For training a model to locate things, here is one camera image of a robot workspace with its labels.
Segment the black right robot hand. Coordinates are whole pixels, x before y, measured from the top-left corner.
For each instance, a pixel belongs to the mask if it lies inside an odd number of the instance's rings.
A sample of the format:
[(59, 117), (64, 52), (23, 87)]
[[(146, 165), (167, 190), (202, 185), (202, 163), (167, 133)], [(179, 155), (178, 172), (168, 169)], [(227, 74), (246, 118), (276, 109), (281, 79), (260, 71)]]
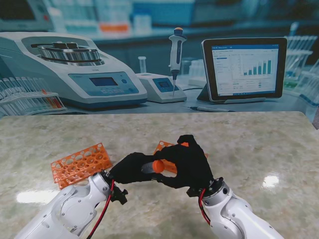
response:
[(178, 189), (190, 187), (207, 188), (214, 180), (204, 151), (191, 134), (181, 135), (177, 144), (155, 153), (155, 159), (165, 159), (176, 166), (175, 177), (156, 174), (154, 178), (166, 186)]

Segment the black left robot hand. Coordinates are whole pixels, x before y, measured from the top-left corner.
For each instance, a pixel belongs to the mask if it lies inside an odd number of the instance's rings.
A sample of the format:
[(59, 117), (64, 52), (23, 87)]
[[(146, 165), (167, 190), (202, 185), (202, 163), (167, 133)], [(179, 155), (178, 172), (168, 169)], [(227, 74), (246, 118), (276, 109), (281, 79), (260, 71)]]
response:
[(134, 152), (118, 162), (109, 172), (110, 177), (117, 183), (130, 184), (144, 181), (162, 181), (163, 175), (157, 173), (145, 174), (142, 166), (155, 161), (152, 155)]

